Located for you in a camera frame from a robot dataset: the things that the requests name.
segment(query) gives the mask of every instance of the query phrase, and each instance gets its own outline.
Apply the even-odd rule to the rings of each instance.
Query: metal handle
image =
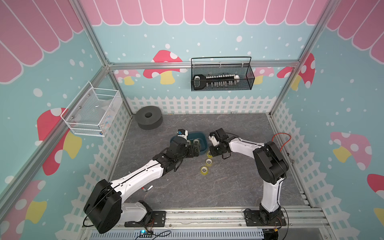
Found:
[[[153,186],[151,185],[148,189],[145,189],[144,187],[142,187],[141,189],[144,191],[144,192],[148,192],[149,190],[151,190],[153,188]]]

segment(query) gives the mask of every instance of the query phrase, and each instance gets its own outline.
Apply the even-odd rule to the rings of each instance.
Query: wire basket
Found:
[[[64,117],[73,100],[61,118],[74,134],[104,137],[120,109],[121,95],[118,90],[94,88],[89,84],[90,89]]]
[[[219,61],[219,58],[232,61]],[[191,58],[191,90],[251,90],[255,76],[250,63],[251,57]]]

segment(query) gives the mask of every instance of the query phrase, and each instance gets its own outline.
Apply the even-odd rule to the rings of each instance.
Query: marble pattern floor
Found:
[[[142,130],[133,119],[113,179],[142,167],[157,153],[169,146],[169,140],[180,128],[200,131],[206,136],[223,128],[253,142],[267,142],[273,136],[265,114],[175,114],[163,115],[164,121],[154,130]],[[207,156],[185,158],[177,172],[169,172],[133,193],[126,202],[144,200],[153,209],[175,207],[258,206],[263,196],[263,180],[255,161],[239,153],[223,160],[212,158],[207,175],[200,173]],[[289,170],[283,182],[281,205],[303,205],[304,202]]]

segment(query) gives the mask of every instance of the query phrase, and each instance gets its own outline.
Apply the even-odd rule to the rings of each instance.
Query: mushroom decal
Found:
[[[369,174],[367,182],[371,189],[384,199],[384,176]]]
[[[253,84],[258,85],[258,84],[262,84],[263,76],[273,77],[275,74],[275,71],[273,70],[273,67],[255,68],[253,71],[253,74],[255,76],[255,81],[253,82]]]
[[[375,208],[373,209],[373,211],[375,212],[377,218],[379,219],[379,221],[381,222],[381,224],[384,226],[384,209],[378,209],[378,208]]]
[[[344,132],[331,132],[329,144],[337,143],[339,148],[333,153],[340,162],[346,162],[347,158],[353,156],[360,170],[368,168],[372,159],[372,148],[368,139],[363,135]]]
[[[122,83],[124,79],[125,85],[133,85],[135,82],[132,80],[132,77],[141,77],[139,72],[137,70],[115,70],[114,74],[119,81],[119,83]]]
[[[39,141],[36,141],[36,145],[43,142],[54,126],[61,120],[60,115],[64,110],[65,108],[54,108],[40,115],[37,119]],[[76,137],[68,129],[43,163],[44,173],[46,175],[52,175],[59,169],[63,150],[67,151],[70,158],[74,159],[81,148],[81,143],[81,137]]]
[[[278,74],[278,78],[286,78],[290,75],[292,67],[286,67],[281,70]],[[309,54],[304,65],[301,67],[299,74],[295,77],[291,84],[292,90],[297,91],[299,88],[299,82],[302,79],[304,81],[305,87],[309,88],[312,85],[315,72],[315,61],[312,53]]]
[[[26,220],[34,224],[40,221],[47,208],[47,202],[35,202],[33,200],[44,186],[45,181],[37,180],[29,183],[4,221],[0,223],[2,240],[18,240],[23,234]]]
[[[175,62],[182,62],[182,60],[173,52],[167,51],[167,50],[160,50],[156,56],[152,59],[151,62],[155,63],[175,63]],[[186,73],[186,68],[180,68],[180,69],[146,69],[144,70],[144,77],[146,78],[155,78],[158,75],[161,76],[160,83],[161,84],[174,84],[175,79],[172,76],[172,71],[180,72],[180,73]]]

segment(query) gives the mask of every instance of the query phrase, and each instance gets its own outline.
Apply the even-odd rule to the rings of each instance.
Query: tape roll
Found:
[[[139,127],[144,130],[155,129],[163,122],[161,110],[156,106],[146,106],[139,109],[134,118]]]
[[[210,159],[210,158],[208,158],[208,159],[205,161],[205,164],[206,164],[208,167],[212,166],[212,163],[213,163],[213,161],[212,161],[212,159]]]
[[[213,156],[211,155],[211,151],[210,150],[207,151],[207,157],[213,158]]]
[[[200,168],[200,173],[203,175],[207,175],[208,174],[208,168],[206,166],[202,166]]]

